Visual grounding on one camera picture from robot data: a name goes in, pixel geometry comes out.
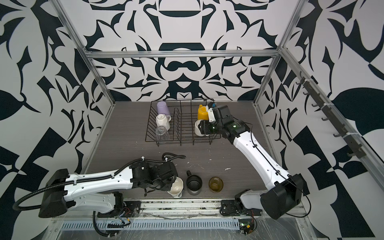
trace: metal vent grate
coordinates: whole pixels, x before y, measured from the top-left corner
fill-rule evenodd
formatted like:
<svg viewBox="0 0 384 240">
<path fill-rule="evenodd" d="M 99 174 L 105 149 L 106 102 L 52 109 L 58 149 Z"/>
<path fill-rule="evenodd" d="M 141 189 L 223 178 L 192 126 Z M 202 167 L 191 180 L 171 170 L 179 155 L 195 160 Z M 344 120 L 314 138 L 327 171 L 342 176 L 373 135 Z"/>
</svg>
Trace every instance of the metal vent grate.
<svg viewBox="0 0 384 240">
<path fill-rule="evenodd" d="M 105 229 L 108 223 L 116 220 L 96 221 L 99 229 Z M 132 220 L 126 228 L 108 228 L 108 230 L 183 230 L 183 229 L 229 229 L 238 230 L 238 219 L 175 219 L 175 220 Z M 64 221 L 62 231 L 93 230 L 91 220 Z"/>
</svg>

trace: metal rail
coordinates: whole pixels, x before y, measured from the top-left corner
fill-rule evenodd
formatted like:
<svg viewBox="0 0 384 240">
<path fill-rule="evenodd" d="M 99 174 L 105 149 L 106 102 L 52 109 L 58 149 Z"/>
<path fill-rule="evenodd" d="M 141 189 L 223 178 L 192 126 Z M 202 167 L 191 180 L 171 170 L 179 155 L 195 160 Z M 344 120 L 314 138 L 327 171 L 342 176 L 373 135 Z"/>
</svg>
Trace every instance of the metal rail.
<svg viewBox="0 0 384 240">
<path fill-rule="evenodd" d="M 99 72 L 97 71 L 95 65 L 91 62 L 91 60 L 86 56 L 84 51 L 84 45 L 80 40 L 79 34 L 76 32 L 71 20 L 68 17 L 68 14 L 65 12 L 63 5 L 59 0 L 49 0 L 52 4 L 53 9 L 56 11 L 58 18 L 60 19 L 61 23 L 65 27 L 65 29 L 68 32 L 68 35 L 71 37 L 71 40 L 75 44 L 77 50 L 79 51 L 82 59 L 84 60 L 85 64 L 89 68 L 89 70 L 92 72 L 96 82 L 100 86 L 101 90 L 103 91 L 105 97 L 108 99 L 111 105 L 115 103 L 115 100 L 113 99 L 111 92 L 108 90 L 107 86 L 105 85 L 105 82 L 103 78 L 100 76 Z"/>
<path fill-rule="evenodd" d="M 287 62 L 288 66 L 300 79 L 300 84 L 308 91 L 316 105 L 326 115 L 323 121 L 330 121 L 335 127 L 337 133 L 333 134 L 334 137 L 342 137 L 344 141 L 353 151 L 350 156 L 356 156 L 359 158 L 364 167 L 371 174 L 373 179 L 384 191 L 384 162 L 376 154 L 376 152 L 370 147 L 368 142 L 365 141 L 363 136 L 349 123 L 349 121 L 341 114 L 337 107 L 322 91 L 322 89 L 310 78 L 305 69 L 297 62 L 292 54 L 286 48 L 279 49 L 279 53 L 283 59 Z"/>
<path fill-rule="evenodd" d="M 173 58 L 277 56 L 277 50 L 190 50 L 190 51 L 86 51 L 88 58 Z"/>
</svg>

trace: wall hook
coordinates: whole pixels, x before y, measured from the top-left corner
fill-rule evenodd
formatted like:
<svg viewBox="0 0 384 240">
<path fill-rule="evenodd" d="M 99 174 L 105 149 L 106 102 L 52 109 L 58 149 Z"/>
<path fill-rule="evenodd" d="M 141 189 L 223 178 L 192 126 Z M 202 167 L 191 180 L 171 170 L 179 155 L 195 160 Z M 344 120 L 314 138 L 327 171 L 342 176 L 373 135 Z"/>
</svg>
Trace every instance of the wall hook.
<svg viewBox="0 0 384 240">
<path fill-rule="evenodd" d="M 353 157 L 353 156 L 356 156 L 356 153 L 355 153 L 355 152 L 354 152 L 354 153 L 349 153 L 349 152 L 348 152 L 348 153 L 347 153 L 347 156 L 348 156 L 348 157 Z"/>
</svg>

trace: white mug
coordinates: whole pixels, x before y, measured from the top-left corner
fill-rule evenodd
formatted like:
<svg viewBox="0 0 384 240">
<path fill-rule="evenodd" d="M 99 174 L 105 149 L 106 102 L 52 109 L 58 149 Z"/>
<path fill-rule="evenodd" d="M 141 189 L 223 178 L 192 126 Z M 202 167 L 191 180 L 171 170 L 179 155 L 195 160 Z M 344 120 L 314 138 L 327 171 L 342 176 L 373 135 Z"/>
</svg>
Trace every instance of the white mug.
<svg viewBox="0 0 384 240">
<path fill-rule="evenodd" d="M 164 126 L 167 131 L 170 129 L 170 124 L 169 124 L 169 121 L 171 120 L 171 117 L 170 116 L 166 116 L 165 114 L 159 114 L 157 117 L 156 117 L 156 124 L 157 126 Z"/>
<path fill-rule="evenodd" d="M 202 119 L 199 119 L 199 120 L 197 120 L 195 122 L 195 134 L 200 136 L 200 137 L 202 137 L 202 136 L 209 136 L 209 134 L 207 134 L 207 135 L 201 134 L 200 129 L 199 129 L 199 124 L 200 124 L 201 121 L 202 121 Z"/>
<path fill-rule="evenodd" d="M 179 177 L 176 177 L 176 180 L 172 184 L 172 187 L 170 188 L 168 193 L 172 195 L 172 197 L 174 198 L 181 198 L 182 196 L 181 191 L 183 191 L 183 188 L 184 188 L 183 180 L 181 180 L 181 178 Z"/>
</svg>

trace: hook rack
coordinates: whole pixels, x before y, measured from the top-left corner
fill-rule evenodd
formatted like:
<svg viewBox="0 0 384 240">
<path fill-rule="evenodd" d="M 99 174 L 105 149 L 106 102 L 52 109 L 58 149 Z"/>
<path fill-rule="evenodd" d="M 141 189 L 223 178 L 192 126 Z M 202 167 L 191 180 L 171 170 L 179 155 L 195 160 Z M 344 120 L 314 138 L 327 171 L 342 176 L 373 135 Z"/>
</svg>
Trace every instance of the hook rack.
<svg viewBox="0 0 384 240">
<path fill-rule="evenodd" d="M 326 118 L 321 118 L 323 121 L 330 121 L 334 128 L 337 130 L 337 134 L 333 134 L 334 137 L 343 137 L 344 141 L 352 150 L 352 154 L 348 154 L 349 157 L 356 156 L 362 158 L 366 156 L 366 153 L 362 149 L 362 145 L 357 141 L 356 137 L 353 137 L 354 134 L 359 134 L 357 132 L 349 132 L 345 123 L 342 122 L 338 114 L 338 110 L 335 105 L 332 103 L 326 103 L 324 94 L 321 90 L 315 85 L 316 83 L 312 79 L 300 80 L 300 84 L 303 84 L 304 88 L 307 90 L 304 95 L 310 95 L 316 104 L 312 104 L 313 107 L 321 106 L 321 110 L 325 114 Z"/>
</svg>

